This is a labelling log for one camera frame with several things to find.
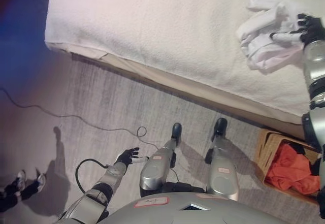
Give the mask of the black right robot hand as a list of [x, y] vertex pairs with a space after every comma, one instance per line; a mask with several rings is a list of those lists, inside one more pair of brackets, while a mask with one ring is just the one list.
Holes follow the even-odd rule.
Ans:
[[297, 19], [297, 30], [271, 33], [270, 39], [274, 42], [302, 42], [305, 46], [315, 41], [324, 41], [324, 27], [321, 18], [301, 13], [297, 15]]

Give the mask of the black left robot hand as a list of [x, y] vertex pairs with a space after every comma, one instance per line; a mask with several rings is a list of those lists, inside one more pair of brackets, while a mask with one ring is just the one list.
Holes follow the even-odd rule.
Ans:
[[116, 159], [116, 163], [124, 163], [126, 166], [131, 164], [146, 163], [149, 160], [147, 156], [139, 156], [139, 147], [126, 149]]

